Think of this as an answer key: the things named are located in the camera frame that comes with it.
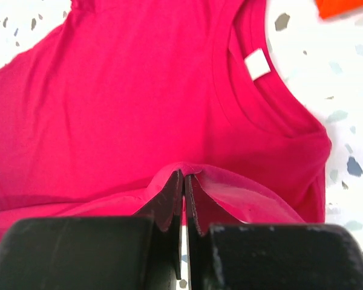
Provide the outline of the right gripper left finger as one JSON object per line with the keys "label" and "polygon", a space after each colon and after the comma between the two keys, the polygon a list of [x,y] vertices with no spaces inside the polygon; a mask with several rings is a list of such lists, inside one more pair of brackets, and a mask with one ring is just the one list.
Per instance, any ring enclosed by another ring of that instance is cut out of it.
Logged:
{"label": "right gripper left finger", "polygon": [[175,289],[183,174],[132,216],[24,219],[0,243],[0,289]]}

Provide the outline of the magenta t shirt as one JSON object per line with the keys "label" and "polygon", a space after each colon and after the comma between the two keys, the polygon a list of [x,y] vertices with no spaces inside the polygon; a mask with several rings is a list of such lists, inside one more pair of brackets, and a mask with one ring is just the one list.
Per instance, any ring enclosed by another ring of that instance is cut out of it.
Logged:
{"label": "magenta t shirt", "polygon": [[272,66],[265,1],[73,1],[0,69],[0,241],[18,220],[130,215],[171,173],[244,222],[324,222],[324,126]]}

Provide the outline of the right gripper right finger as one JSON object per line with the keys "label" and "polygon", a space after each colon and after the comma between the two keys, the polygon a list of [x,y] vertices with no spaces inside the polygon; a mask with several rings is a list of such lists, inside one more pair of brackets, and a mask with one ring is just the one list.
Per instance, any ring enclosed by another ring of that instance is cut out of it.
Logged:
{"label": "right gripper right finger", "polygon": [[363,257],[330,224],[244,224],[185,179],[191,289],[363,289]]}

